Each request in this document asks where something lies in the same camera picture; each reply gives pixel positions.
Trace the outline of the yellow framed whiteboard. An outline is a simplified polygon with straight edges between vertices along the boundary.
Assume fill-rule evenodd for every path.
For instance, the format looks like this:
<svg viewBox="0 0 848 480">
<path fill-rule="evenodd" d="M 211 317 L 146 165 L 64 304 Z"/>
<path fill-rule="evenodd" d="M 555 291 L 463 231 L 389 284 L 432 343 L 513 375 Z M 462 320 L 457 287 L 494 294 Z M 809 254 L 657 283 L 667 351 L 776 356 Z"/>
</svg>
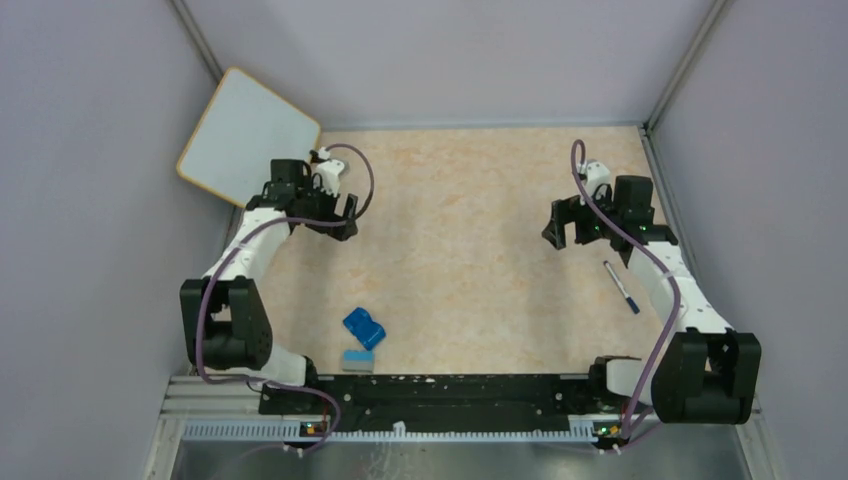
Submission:
<svg viewBox="0 0 848 480">
<path fill-rule="evenodd" d="M 190 184 L 240 208 L 270 178 L 274 159 L 307 157 L 317 120 L 244 70 L 226 70 L 176 164 Z"/>
</svg>

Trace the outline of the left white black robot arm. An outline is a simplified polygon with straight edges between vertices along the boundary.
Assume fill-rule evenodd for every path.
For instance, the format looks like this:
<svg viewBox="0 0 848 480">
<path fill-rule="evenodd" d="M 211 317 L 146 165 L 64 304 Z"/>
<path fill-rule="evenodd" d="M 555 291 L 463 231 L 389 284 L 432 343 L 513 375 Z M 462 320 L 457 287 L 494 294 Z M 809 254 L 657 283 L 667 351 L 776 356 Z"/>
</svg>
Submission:
<svg viewBox="0 0 848 480">
<path fill-rule="evenodd" d="M 307 357 L 274 340 L 258 283 L 277 250 L 299 225 L 345 241 L 358 232 L 358 199 L 340 197 L 345 162 L 274 159 L 270 178 L 246 204 L 235 236 L 201 277 L 180 288 L 185 344 L 201 376 L 283 384 L 283 401 L 297 413 L 319 404 L 320 386 L 308 378 Z"/>
</svg>

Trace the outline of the whiteboard marker pen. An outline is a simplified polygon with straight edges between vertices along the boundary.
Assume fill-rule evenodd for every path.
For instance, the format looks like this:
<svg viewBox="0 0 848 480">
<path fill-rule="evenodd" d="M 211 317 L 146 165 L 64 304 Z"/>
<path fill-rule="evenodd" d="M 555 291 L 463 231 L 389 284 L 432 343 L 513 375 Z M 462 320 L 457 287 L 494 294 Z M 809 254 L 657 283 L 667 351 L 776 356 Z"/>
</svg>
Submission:
<svg viewBox="0 0 848 480">
<path fill-rule="evenodd" d="M 619 293 L 624 298 L 625 302 L 627 303 L 627 305 L 630 308 L 630 310 L 632 311 L 632 313 L 634 315 L 638 315 L 640 313 L 640 308 L 639 308 L 638 304 L 636 303 L 636 301 L 634 300 L 634 298 L 632 297 L 632 295 L 627 291 L 626 287 L 624 286 L 624 283 L 622 282 L 619 275 L 615 271 L 613 265 L 608 260 L 604 260 L 603 266 L 606 269 L 606 271 L 608 272 L 611 280 L 615 284 Z"/>
</svg>

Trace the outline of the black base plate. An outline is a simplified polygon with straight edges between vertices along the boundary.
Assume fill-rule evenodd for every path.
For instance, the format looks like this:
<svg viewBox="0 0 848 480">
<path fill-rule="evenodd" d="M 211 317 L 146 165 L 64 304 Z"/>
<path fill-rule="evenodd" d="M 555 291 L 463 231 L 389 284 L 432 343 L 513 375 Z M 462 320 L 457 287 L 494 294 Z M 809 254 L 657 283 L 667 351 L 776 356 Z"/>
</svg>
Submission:
<svg viewBox="0 0 848 480">
<path fill-rule="evenodd" d="M 341 433 L 387 431 L 396 422 L 414 433 L 565 432 L 578 415 L 618 419 L 629 401 L 595 374 L 342 374 L 309 386 L 337 401 Z"/>
</svg>

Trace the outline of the grey blue toy brick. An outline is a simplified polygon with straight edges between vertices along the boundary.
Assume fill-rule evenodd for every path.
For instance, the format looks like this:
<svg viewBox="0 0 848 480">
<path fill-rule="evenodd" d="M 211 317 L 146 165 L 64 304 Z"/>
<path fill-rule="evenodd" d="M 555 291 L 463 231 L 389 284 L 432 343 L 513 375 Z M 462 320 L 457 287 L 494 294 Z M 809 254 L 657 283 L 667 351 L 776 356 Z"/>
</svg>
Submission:
<svg viewBox="0 0 848 480">
<path fill-rule="evenodd" d="M 341 369 L 345 372 L 371 374 L 375 369 L 375 355 L 367 350 L 345 350 L 341 358 Z"/>
</svg>

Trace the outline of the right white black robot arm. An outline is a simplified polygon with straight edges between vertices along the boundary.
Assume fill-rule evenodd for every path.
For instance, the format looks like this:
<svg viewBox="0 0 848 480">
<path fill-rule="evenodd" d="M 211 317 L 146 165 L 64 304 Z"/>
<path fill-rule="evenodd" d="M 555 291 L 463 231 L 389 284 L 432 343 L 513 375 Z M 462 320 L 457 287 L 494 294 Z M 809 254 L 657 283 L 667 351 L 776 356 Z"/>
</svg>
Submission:
<svg viewBox="0 0 848 480">
<path fill-rule="evenodd" d="M 744 424 L 752 413 L 762 347 L 710 305 L 688 270 L 672 229 L 654 221 L 648 177 L 579 175 L 579 194 L 556 200 L 542 232 L 555 249 L 573 225 L 583 245 L 606 240 L 665 318 L 648 358 L 603 357 L 602 374 L 586 385 L 589 404 L 612 412 L 626 398 L 664 423 Z"/>
</svg>

